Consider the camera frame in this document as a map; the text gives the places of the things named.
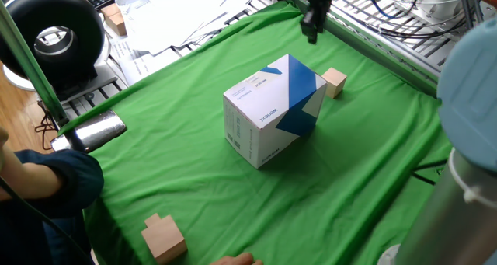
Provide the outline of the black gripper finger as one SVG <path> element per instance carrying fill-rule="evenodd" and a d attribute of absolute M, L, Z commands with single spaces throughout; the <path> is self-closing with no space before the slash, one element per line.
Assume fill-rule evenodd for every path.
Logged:
<path fill-rule="evenodd" d="M 309 9 L 301 20 L 301 31 L 307 37 L 310 44 L 316 44 L 317 42 L 317 28 L 315 26 L 314 15 L 314 10 Z"/>
<path fill-rule="evenodd" d="M 315 12 L 315 29 L 318 33 L 323 33 L 324 25 L 327 19 L 326 11 L 316 11 Z"/>

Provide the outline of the person's right hand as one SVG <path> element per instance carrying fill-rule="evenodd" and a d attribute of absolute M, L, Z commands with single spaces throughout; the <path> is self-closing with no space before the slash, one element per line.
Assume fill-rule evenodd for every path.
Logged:
<path fill-rule="evenodd" d="M 263 265 L 263 262 L 255 259 L 251 253 L 241 253 L 237 256 L 223 256 L 210 265 Z"/>

